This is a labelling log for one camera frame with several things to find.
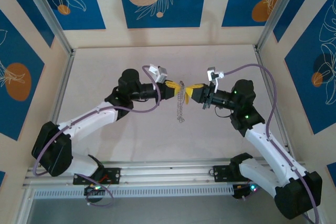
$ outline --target cable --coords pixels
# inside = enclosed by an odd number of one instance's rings
[[[211,168],[211,169],[209,170],[208,175],[209,175],[209,176],[212,176],[212,177],[215,177],[214,169],[213,169],[213,168]]]
[[[230,110],[230,115],[227,115],[227,116],[220,116],[218,115],[217,111],[216,111],[216,108],[219,108],[218,106],[215,107],[215,114],[216,116],[218,116],[219,118],[229,118],[231,115],[232,115],[232,110]]]
[[[272,116],[275,112],[275,108],[276,108],[276,103],[277,103],[277,87],[276,87],[276,84],[275,84],[275,80],[274,80],[274,77],[273,75],[271,74],[271,72],[265,68],[264,66],[262,65],[259,65],[259,64],[255,64],[255,63],[251,63],[251,64],[246,64],[246,65],[243,65],[235,70],[232,70],[230,72],[227,72],[227,73],[224,73],[224,75],[229,75],[229,74],[232,74],[232,73],[235,73],[237,71],[240,71],[244,68],[247,68],[247,67],[258,67],[260,69],[262,69],[264,72],[266,72],[271,81],[272,81],[272,85],[273,85],[273,92],[274,92],[274,102],[273,102],[273,105],[272,105],[272,110],[271,110],[271,113],[269,115],[269,118],[267,120],[267,123],[266,123],[266,135],[267,135],[267,138],[269,139],[270,143],[274,146],[275,149],[277,149],[277,151],[283,156],[283,158],[287,161],[287,163],[291,166],[291,168],[295,167],[295,165],[292,163],[292,161],[282,152],[282,150],[277,146],[277,144],[272,140],[272,138],[270,137],[270,134],[269,134],[269,126],[270,126],[270,122],[271,122],[271,119],[272,119]],[[297,169],[294,168],[293,170],[296,175],[299,177],[299,179],[301,180],[303,186],[305,187],[307,193],[308,193],[308,196],[309,196],[309,199],[311,201],[311,204],[313,206],[313,209],[314,209],[314,214],[315,214],[315,224],[319,224],[319,212],[317,210],[317,206],[316,206],[316,202],[314,200],[314,197],[311,193],[311,190],[309,188],[309,186],[307,185],[306,181],[304,180],[304,178],[301,176],[301,174],[297,171]]]
[[[158,92],[157,94],[157,102],[155,104],[154,107],[152,107],[151,109],[148,109],[148,110],[132,110],[132,109],[129,109],[129,108],[125,108],[125,107],[121,107],[121,106],[108,106],[108,107],[104,107],[104,108],[101,108],[100,110],[98,111],[92,111],[90,113],[87,113],[85,115],[83,115],[82,117],[80,117],[79,119],[73,121],[70,126],[67,125],[65,126],[63,129],[61,129],[59,132],[57,132],[50,140],[49,142],[43,147],[43,149],[41,150],[41,152],[39,153],[36,161],[35,161],[35,164],[34,164],[34,167],[33,167],[33,174],[35,176],[42,176],[46,173],[48,173],[47,171],[44,171],[42,173],[37,173],[37,167],[38,167],[38,164],[39,162],[41,161],[41,158],[42,156],[44,155],[44,153],[46,152],[46,150],[49,148],[49,146],[60,136],[60,134],[62,134],[64,131],[66,131],[67,129],[71,128],[72,126],[74,126],[75,124],[79,123],[80,121],[96,114],[96,113],[99,113],[100,111],[104,111],[104,110],[110,110],[110,109],[115,109],[115,110],[126,110],[126,111],[129,111],[129,112],[134,112],[134,113],[148,113],[148,112],[152,112],[153,110],[155,110],[159,105],[160,105],[160,101],[161,101],[161,93],[160,93],[160,89],[159,89],[159,86],[158,84],[154,81],[154,79],[151,77],[151,75],[148,73],[148,71],[146,70],[147,68],[149,68],[150,66],[146,65],[146,66],[142,66],[142,70],[145,72],[145,74],[149,77],[149,79],[152,81],[153,85],[155,86],[155,90]],[[92,182],[92,183],[95,183],[96,185],[99,185],[101,186],[110,196],[111,198],[113,199],[113,195],[112,193],[106,188],[104,187],[102,184],[100,184],[99,182],[97,181],[94,181],[92,178],[89,178],[83,174],[77,174],[78,176],[81,176],[82,178],[85,178],[87,179],[88,181]],[[109,204],[106,204],[106,205],[95,205],[95,204],[92,204],[90,203],[90,205],[92,206],[96,206],[96,207],[109,207],[109,206],[112,206],[113,202],[109,203]]]

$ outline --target vent grille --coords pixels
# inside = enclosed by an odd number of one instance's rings
[[[134,197],[178,197],[178,196],[215,196],[233,195],[232,185],[220,186],[155,186],[155,187],[124,187],[111,188],[114,198]],[[83,198],[83,188],[39,189],[35,192],[34,199],[64,199]],[[99,195],[90,197],[109,197],[102,191]]]

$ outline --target enclosure wall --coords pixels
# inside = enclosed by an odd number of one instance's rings
[[[68,59],[32,0],[0,0],[0,223],[20,206],[30,152]]]
[[[255,44],[277,0],[47,0],[74,48]]]
[[[288,23],[288,29],[280,19],[274,35],[261,50],[261,58],[275,76],[279,109],[297,158],[323,178],[320,210],[324,209],[331,221],[328,223],[333,223],[336,0],[305,0],[295,14],[290,13],[295,18]]]

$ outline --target metal bracket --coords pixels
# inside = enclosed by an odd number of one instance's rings
[[[157,67],[152,64],[150,64],[148,72],[156,83],[164,83],[168,76],[165,68]]]
[[[245,177],[235,178],[229,165],[215,165],[213,167],[215,182],[247,182]]]
[[[218,89],[218,79],[224,78],[224,72],[216,72],[215,67],[208,68],[207,70],[208,74],[208,79],[209,81],[215,82],[215,93],[217,92]]]
[[[101,183],[102,185],[118,185],[120,180],[120,168],[105,168],[107,177],[104,178]],[[91,185],[92,182],[78,176],[74,175],[74,180],[72,182],[74,185]]]

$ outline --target black cable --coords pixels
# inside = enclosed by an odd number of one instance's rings
[[[208,174],[209,174],[210,176],[212,176],[212,177],[215,177],[214,169],[211,168],[211,169],[209,170]]]
[[[216,108],[218,108],[218,106],[215,107],[215,114],[216,116],[218,116],[219,118],[229,118],[232,115],[232,110],[230,110],[230,115],[227,116],[220,116],[217,114]]]

